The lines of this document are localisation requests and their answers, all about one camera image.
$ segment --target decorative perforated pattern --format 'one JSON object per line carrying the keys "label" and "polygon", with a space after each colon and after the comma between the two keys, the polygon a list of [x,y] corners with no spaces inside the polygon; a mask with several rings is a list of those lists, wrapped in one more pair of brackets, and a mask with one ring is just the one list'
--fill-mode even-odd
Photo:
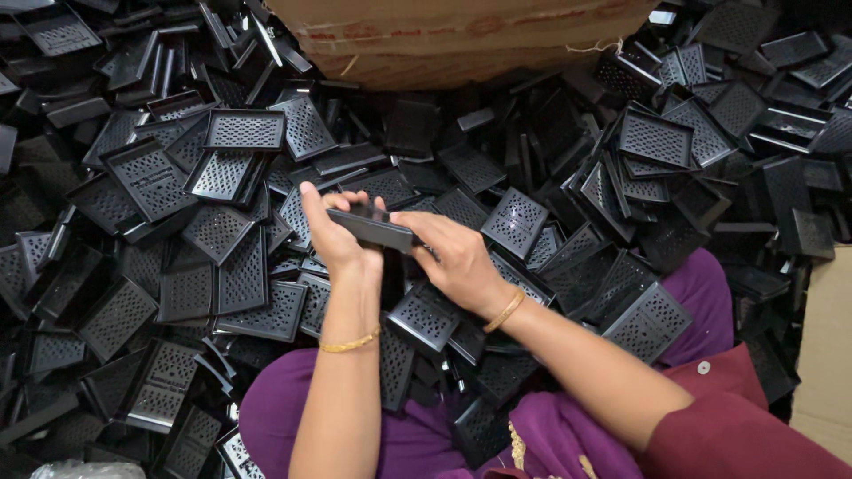
{"label": "decorative perforated pattern", "polygon": [[388,328],[379,339],[379,378],[382,407],[399,411],[406,400],[414,366],[414,349]]}
{"label": "decorative perforated pattern", "polygon": [[296,187],[287,195],[287,200],[281,206],[279,213],[296,236],[291,240],[289,247],[297,251],[307,251],[311,243],[311,231],[308,229],[308,219],[302,210],[302,196]]}
{"label": "decorative perforated pattern", "polygon": [[724,2],[702,20],[695,41],[741,55],[750,54],[772,29],[778,12],[739,2]]}
{"label": "decorative perforated pattern", "polygon": [[801,63],[828,52],[828,48],[816,32],[802,32],[764,43],[760,49],[763,51],[763,56],[776,68]]}
{"label": "decorative perforated pattern", "polygon": [[175,163],[187,173],[195,168],[195,165],[201,159],[201,155],[204,154],[207,124],[206,117],[200,119],[165,149],[165,152],[175,160]]}
{"label": "decorative perforated pattern", "polygon": [[527,257],[547,218],[547,209],[514,188],[482,225],[482,233],[520,258]]}
{"label": "decorative perforated pattern", "polygon": [[310,158],[337,146],[308,96],[300,96],[269,108],[287,117],[287,146],[294,160]]}
{"label": "decorative perforated pattern", "polygon": [[621,151],[681,168],[692,166],[693,132],[659,118],[628,112],[621,130]]}
{"label": "decorative perforated pattern", "polygon": [[444,349],[462,311],[428,282],[414,286],[389,318],[434,351]]}
{"label": "decorative perforated pattern", "polygon": [[306,334],[319,338],[325,319],[325,308],[328,306],[328,297],[331,294],[331,283],[307,273],[299,274],[298,283],[308,287],[299,329]]}
{"label": "decorative perforated pattern", "polygon": [[155,311],[157,304],[139,286],[119,281],[89,311],[78,333],[102,361],[109,361]]}
{"label": "decorative perforated pattern", "polygon": [[146,117],[147,113],[126,110],[114,112],[92,143],[92,148],[86,153],[86,157],[83,158],[83,164],[101,166],[101,160],[98,157],[127,144],[130,136],[133,135],[133,128],[141,124]]}
{"label": "decorative perforated pattern", "polygon": [[388,168],[369,176],[362,176],[351,182],[341,183],[340,188],[343,191],[357,192],[364,190],[370,195],[370,199],[381,196],[388,208],[401,205],[419,195],[408,184],[400,171],[395,168]]}
{"label": "decorative perforated pattern", "polygon": [[57,56],[100,45],[101,40],[74,14],[23,25],[47,56]]}
{"label": "decorative perforated pattern", "polygon": [[219,316],[216,324],[225,331],[292,343],[307,290],[302,285],[273,281],[268,308]]}
{"label": "decorative perforated pattern", "polygon": [[211,153],[192,193],[210,199],[233,201],[243,185],[245,173],[253,158],[252,152]]}
{"label": "decorative perforated pattern", "polygon": [[30,374],[70,366],[85,357],[86,345],[71,334],[36,334]]}
{"label": "decorative perforated pattern", "polygon": [[506,177],[488,156],[467,143],[440,151],[438,158],[474,194],[487,190]]}
{"label": "decorative perforated pattern", "polygon": [[195,349],[160,342],[129,417],[170,428],[198,368],[193,359],[197,353]]}
{"label": "decorative perforated pattern", "polygon": [[210,313],[213,272],[199,263],[163,276],[164,321],[189,320]]}
{"label": "decorative perforated pattern", "polygon": [[832,35],[835,50],[826,58],[802,66],[790,74],[814,88],[823,88],[852,68],[852,39]]}
{"label": "decorative perforated pattern", "polygon": [[221,314],[263,306],[268,300],[266,232],[253,228],[219,268]]}
{"label": "decorative perforated pattern", "polygon": [[692,322],[689,312],[662,286],[655,284],[603,336],[650,364]]}
{"label": "decorative perforated pattern", "polygon": [[488,213],[462,190],[455,188],[435,200],[435,208],[458,224],[479,231],[488,219]]}
{"label": "decorative perforated pattern", "polygon": [[505,262],[505,260],[503,260],[503,258],[501,258],[496,252],[492,251],[489,256],[494,268],[497,269],[498,273],[500,273],[500,276],[502,276],[504,280],[521,288],[524,291],[524,294],[536,303],[545,304],[547,302],[547,298],[544,297],[544,294],[541,291],[538,291],[538,288],[530,285],[518,271]]}
{"label": "decorative perforated pattern", "polygon": [[688,47],[678,48],[677,53],[681,58],[683,76],[687,85],[702,84],[707,81],[704,49],[701,43],[693,43]]}
{"label": "decorative perforated pattern", "polygon": [[746,84],[737,82],[713,103],[710,113],[733,136],[743,136],[766,108],[760,95]]}
{"label": "decorative perforated pattern", "polygon": [[687,84],[686,77],[683,74],[683,65],[681,65],[676,50],[667,53],[660,60],[662,63],[659,65],[657,73],[659,79],[663,81],[663,86],[668,88],[673,84]]}
{"label": "decorative perforated pattern", "polygon": [[694,129],[692,154],[699,164],[707,166],[731,153],[734,147],[725,141],[709,118],[692,101],[685,101],[663,115],[663,118]]}
{"label": "decorative perforated pattern", "polygon": [[110,166],[149,222],[165,218],[196,201],[183,193],[187,177],[166,158],[162,150],[112,161]]}
{"label": "decorative perforated pattern", "polygon": [[214,110],[207,147],[277,150],[281,148],[284,116],[253,110]]}
{"label": "decorative perforated pattern", "polygon": [[561,238],[559,238],[556,227],[548,226],[542,229],[541,234],[536,239],[535,246],[527,256],[527,269],[530,271],[538,269],[556,252],[556,249],[559,248],[559,243],[561,243]]}
{"label": "decorative perforated pattern", "polygon": [[124,247],[121,274],[133,280],[152,297],[159,297],[159,279],[163,267],[165,243],[159,242],[146,250],[133,245]]}
{"label": "decorative perforated pattern", "polygon": [[813,149],[816,153],[852,152],[852,110],[836,108]]}
{"label": "decorative perforated pattern", "polygon": [[205,205],[183,230],[183,238],[222,265],[253,224],[233,208]]}
{"label": "decorative perforated pattern", "polygon": [[193,407],[163,467],[181,479],[196,479],[221,428],[219,421]]}
{"label": "decorative perforated pattern", "polygon": [[609,89],[620,91],[628,100],[643,101],[651,97],[659,87],[657,84],[651,86],[651,82],[643,82],[639,79],[638,72],[628,72],[621,64],[610,55],[603,55],[597,62],[595,78]]}

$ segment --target finger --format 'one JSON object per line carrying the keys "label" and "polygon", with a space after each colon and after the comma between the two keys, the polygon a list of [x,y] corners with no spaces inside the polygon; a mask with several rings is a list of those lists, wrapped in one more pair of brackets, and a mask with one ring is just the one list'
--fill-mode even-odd
{"label": "finger", "polygon": [[316,229],[330,223],[331,219],[325,212],[325,201],[313,183],[302,182],[299,185],[299,191],[302,192],[302,210],[308,219],[308,226],[311,229]]}
{"label": "finger", "polygon": [[417,260],[420,268],[423,268],[423,271],[426,272],[426,275],[433,284],[436,286],[443,284],[445,275],[444,269],[437,261],[435,261],[435,257],[432,256],[432,253],[430,253],[429,250],[422,246],[415,246],[412,248],[412,256],[415,260]]}

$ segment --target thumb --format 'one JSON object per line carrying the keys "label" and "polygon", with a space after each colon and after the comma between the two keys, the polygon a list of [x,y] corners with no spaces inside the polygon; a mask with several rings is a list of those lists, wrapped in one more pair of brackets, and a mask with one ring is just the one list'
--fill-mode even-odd
{"label": "thumb", "polygon": [[432,253],[429,252],[426,248],[422,246],[415,246],[412,248],[412,256],[417,260],[417,263],[420,264],[420,268],[423,268],[423,271],[426,272],[426,275],[429,277],[429,280],[432,281],[432,284],[438,285],[443,284],[445,279],[444,269],[435,261],[435,257],[432,256]]}

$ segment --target black plastic tray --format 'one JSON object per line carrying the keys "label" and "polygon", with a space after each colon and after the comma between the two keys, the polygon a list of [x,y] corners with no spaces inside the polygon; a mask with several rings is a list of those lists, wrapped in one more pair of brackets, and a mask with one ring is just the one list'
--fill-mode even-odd
{"label": "black plastic tray", "polygon": [[205,318],[215,304],[213,263],[190,263],[173,267],[160,280],[158,321],[175,322]]}
{"label": "black plastic tray", "polygon": [[205,205],[181,235],[222,266],[254,222],[243,213],[227,206]]}
{"label": "black plastic tray", "polygon": [[692,315],[660,283],[654,283],[624,313],[607,318],[599,331],[621,349],[653,364],[692,323]]}
{"label": "black plastic tray", "polygon": [[506,178],[488,155],[467,143],[439,151],[438,159],[474,194],[482,193]]}
{"label": "black plastic tray", "polygon": [[287,117],[287,149],[295,161],[303,161],[337,147],[314,102],[308,96],[272,105],[269,110],[283,111]]}
{"label": "black plastic tray", "polygon": [[157,303],[141,287],[121,277],[80,321],[77,335],[106,364],[133,333],[157,314]]}

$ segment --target gold bangle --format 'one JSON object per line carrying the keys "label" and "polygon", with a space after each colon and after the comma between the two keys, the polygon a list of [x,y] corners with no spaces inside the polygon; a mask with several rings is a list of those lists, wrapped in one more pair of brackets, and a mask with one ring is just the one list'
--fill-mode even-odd
{"label": "gold bangle", "polygon": [[521,288],[518,288],[518,292],[515,293],[515,297],[512,298],[512,302],[509,303],[509,306],[506,306],[506,309],[504,309],[503,312],[500,313],[500,316],[495,318],[490,323],[486,324],[485,327],[482,328],[482,331],[484,331],[485,334],[488,334],[489,332],[492,332],[495,329],[499,328],[500,325],[502,325],[509,318],[509,316],[511,316],[512,313],[514,313],[515,310],[518,309],[518,306],[521,306],[521,301],[523,301],[525,297],[527,297],[527,295],[524,294],[524,291]]}
{"label": "gold bangle", "polygon": [[352,349],[358,349],[361,346],[373,341],[378,338],[378,333],[382,330],[382,325],[376,325],[376,330],[371,332],[370,334],[364,336],[361,339],[357,339],[351,343],[343,343],[343,344],[325,344],[322,341],[319,342],[319,348],[326,353],[345,353],[346,351],[351,351]]}

